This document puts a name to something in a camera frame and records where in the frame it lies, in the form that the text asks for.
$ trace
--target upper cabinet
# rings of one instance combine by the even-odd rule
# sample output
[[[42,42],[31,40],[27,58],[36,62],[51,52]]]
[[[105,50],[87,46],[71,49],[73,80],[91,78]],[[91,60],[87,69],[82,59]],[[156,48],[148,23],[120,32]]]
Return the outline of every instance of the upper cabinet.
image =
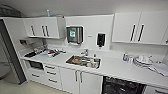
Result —
[[[161,44],[168,12],[116,13],[113,42]]]
[[[116,13],[114,18],[113,42],[133,42],[141,13]]]
[[[41,17],[23,19],[29,37],[66,37],[65,19],[62,17]]]
[[[168,27],[162,40],[162,45],[168,45]]]

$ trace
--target label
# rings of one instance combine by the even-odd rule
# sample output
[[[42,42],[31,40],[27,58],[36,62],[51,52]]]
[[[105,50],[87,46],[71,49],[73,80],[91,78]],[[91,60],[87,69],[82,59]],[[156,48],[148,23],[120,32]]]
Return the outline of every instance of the label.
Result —
[[[75,30],[70,30],[70,37],[75,38]]]

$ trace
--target sink basin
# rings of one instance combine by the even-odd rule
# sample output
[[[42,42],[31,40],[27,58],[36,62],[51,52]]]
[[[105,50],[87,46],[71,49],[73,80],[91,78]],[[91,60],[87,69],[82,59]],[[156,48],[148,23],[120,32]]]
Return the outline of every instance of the sink basin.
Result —
[[[100,61],[101,59],[99,58],[91,58],[91,57],[85,57],[85,56],[72,56],[70,59],[66,61],[66,63],[98,69],[100,66]]]

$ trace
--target lower cabinet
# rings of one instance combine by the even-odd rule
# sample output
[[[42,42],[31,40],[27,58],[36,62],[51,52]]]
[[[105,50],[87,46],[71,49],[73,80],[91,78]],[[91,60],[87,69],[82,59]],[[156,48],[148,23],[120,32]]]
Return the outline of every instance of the lower cabinet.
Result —
[[[53,65],[43,64],[44,70],[29,69],[29,79],[62,90],[59,68]]]
[[[144,94],[168,94],[168,89],[146,86]]]
[[[63,91],[73,94],[101,94],[103,76],[60,68]]]

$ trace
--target gray floor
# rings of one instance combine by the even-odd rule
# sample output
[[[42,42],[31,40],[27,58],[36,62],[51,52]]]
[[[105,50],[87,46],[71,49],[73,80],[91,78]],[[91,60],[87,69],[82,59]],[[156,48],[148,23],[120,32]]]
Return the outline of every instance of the gray floor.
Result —
[[[22,85],[11,84],[0,80],[0,94],[69,94],[35,82]]]

